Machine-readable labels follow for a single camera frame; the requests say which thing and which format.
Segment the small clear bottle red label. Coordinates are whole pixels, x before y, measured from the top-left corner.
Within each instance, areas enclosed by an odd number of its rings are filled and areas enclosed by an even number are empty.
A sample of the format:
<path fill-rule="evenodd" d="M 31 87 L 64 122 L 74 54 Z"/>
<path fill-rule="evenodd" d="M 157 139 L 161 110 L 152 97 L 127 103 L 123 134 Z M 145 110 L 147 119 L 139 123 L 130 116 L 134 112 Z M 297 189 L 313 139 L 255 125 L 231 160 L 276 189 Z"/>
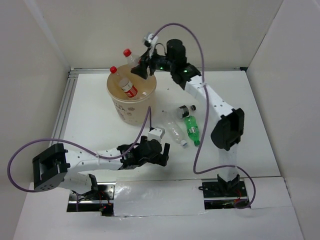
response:
<path fill-rule="evenodd" d="M 123 51 L 123 55 L 127 61 L 127 65 L 130 69 L 137 67 L 140 64 L 141 57 L 132 53 L 129 48 Z"/>

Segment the large clear bottle red label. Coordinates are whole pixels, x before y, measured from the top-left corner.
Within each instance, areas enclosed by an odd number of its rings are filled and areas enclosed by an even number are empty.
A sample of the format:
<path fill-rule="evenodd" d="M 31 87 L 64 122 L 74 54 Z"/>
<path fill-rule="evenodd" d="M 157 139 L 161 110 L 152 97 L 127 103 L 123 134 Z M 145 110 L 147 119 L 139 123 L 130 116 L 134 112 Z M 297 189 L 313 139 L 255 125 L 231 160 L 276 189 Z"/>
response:
<path fill-rule="evenodd" d="M 118 87 L 125 93 L 129 99 L 137 97 L 138 90 L 134 84 L 124 74 L 122 74 L 117 67 L 112 66 L 110 73 L 114 77 L 114 80 Z"/>

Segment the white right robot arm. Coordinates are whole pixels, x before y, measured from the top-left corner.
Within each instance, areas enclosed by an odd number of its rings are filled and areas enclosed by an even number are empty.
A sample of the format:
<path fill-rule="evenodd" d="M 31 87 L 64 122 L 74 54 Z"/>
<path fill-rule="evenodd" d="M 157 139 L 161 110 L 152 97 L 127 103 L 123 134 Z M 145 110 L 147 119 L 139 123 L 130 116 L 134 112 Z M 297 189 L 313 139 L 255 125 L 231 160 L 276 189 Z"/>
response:
<path fill-rule="evenodd" d="M 155 39 L 143 43 L 147 50 L 131 73 L 147 79 L 156 70 L 169 72 L 176 84 L 206 106 L 205 117 L 211 118 L 214 124 L 210 138 L 219 149 L 219 164 L 223 166 L 217 175 L 218 190 L 223 196 L 230 196 L 240 181 L 236 166 L 238 144 L 244 133 L 244 111 L 226 103 L 205 83 L 204 74 L 187 62 L 186 48 L 181 40 L 168 40 L 165 55 L 157 53 Z"/>

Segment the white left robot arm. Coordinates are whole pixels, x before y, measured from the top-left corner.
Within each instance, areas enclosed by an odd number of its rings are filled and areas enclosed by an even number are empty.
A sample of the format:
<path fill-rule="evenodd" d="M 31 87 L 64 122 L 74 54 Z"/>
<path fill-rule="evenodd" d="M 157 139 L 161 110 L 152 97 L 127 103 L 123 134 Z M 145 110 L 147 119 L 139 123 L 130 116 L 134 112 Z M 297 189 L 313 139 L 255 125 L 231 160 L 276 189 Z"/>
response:
<path fill-rule="evenodd" d="M 92 200 L 99 193 L 92 171 L 133 170 L 146 163 L 164 167 L 169 160 L 169 150 L 169 143 L 162 145 L 146 136 L 142 136 L 134 148 L 123 144 L 94 154 L 67 150 L 62 143 L 56 143 L 33 158 L 33 187 L 36 192 L 64 188 Z"/>

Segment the tan paper bucket bin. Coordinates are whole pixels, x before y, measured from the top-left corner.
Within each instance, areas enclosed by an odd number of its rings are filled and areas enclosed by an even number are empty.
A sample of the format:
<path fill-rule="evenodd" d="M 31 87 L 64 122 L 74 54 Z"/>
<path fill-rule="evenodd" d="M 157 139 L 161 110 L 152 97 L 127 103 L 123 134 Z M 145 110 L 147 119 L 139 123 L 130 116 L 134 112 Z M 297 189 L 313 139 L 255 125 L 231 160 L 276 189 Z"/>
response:
<path fill-rule="evenodd" d="M 110 95 L 114 107 L 119 117 L 127 124 L 140 125 L 145 120 L 148 108 L 152 111 L 156 108 L 156 87 L 157 80 L 155 76 L 148 77 L 147 80 L 131 73 L 127 65 L 117 67 L 133 85 L 136 87 L 138 94 L 136 98 L 128 98 L 115 82 L 115 78 L 110 73 L 106 81 L 106 89 Z M 147 96 L 141 98 L 142 92 Z"/>

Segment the long clear bottle white cap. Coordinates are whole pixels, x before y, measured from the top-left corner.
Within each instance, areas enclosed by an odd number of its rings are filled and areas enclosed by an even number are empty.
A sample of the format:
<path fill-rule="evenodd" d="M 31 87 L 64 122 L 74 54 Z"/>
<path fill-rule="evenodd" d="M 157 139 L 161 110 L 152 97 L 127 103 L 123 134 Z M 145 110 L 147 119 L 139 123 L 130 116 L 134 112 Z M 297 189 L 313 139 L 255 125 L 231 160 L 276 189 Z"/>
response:
<path fill-rule="evenodd" d="M 177 144 L 182 146 L 183 148 L 187 147 L 187 140 L 184 132 L 178 126 L 176 121 L 173 119 L 171 114 L 167 111 L 161 111 L 161 121 L 165 128 L 165 130 L 169 133 L 172 140 L 174 140 Z"/>

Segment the green plastic bottle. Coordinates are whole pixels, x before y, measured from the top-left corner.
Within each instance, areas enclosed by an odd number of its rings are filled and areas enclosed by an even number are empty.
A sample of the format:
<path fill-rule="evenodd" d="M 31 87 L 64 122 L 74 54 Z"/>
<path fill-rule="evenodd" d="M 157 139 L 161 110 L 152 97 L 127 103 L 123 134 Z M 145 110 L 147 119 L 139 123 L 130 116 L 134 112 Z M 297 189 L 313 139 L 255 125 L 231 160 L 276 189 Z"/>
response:
<path fill-rule="evenodd" d="M 198 147 L 200 145 L 200 131 L 197 125 L 196 118 L 193 115 L 187 116 L 184 119 L 186 132 L 193 144 Z"/>

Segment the small bottle black label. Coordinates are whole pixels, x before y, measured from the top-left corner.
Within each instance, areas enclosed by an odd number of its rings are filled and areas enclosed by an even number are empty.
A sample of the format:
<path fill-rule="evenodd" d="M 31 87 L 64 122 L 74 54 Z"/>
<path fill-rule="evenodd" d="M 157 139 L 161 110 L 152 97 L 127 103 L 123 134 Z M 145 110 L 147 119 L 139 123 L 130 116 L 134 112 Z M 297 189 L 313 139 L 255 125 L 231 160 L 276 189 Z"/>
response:
<path fill-rule="evenodd" d="M 182 105 L 176 109 L 176 116 L 179 120 L 188 117 L 191 113 L 196 111 L 195 105 Z"/>

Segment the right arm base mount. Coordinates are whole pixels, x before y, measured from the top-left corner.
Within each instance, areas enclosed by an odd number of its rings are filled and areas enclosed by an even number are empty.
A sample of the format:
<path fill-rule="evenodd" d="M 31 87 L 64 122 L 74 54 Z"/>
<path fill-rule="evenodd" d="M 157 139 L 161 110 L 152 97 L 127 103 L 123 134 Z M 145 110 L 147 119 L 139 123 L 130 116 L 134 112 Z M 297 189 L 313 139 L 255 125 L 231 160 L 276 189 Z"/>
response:
<path fill-rule="evenodd" d="M 217 179 L 204 180 L 198 190 L 202 192 L 205 210 L 241 209 L 250 203 L 243 180 L 229 190 L 223 190 Z"/>

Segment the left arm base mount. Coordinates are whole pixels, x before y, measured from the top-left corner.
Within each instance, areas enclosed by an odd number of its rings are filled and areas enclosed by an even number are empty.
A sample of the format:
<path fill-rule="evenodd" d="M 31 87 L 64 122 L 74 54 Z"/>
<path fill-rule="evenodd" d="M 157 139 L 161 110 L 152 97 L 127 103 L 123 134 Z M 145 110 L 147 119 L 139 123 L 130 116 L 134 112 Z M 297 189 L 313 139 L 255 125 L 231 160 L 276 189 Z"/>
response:
<path fill-rule="evenodd" d="M 101 216 L 114 215 L 115 182 L 98 182 L 89 174 L 93 186 L 89 192 L 78 194 L 70 191 L 67 212 L 99 212 Z"/>

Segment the aluminium frame rail left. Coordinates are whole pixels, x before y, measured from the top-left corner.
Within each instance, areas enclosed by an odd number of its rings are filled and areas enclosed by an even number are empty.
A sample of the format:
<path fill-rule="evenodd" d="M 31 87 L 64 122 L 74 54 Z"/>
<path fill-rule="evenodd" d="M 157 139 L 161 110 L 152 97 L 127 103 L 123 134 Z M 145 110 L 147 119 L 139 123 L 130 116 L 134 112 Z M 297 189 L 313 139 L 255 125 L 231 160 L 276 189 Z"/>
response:
<path fill-rule="evenodd" d="M 78 76 L 79 74 L 75 70 L 71 70 L 68 74 L 61 104 L 51 135 L 51 138 L 53 139 L 62 139 L 65 135 L 68 118 L 77 86 Z"/>

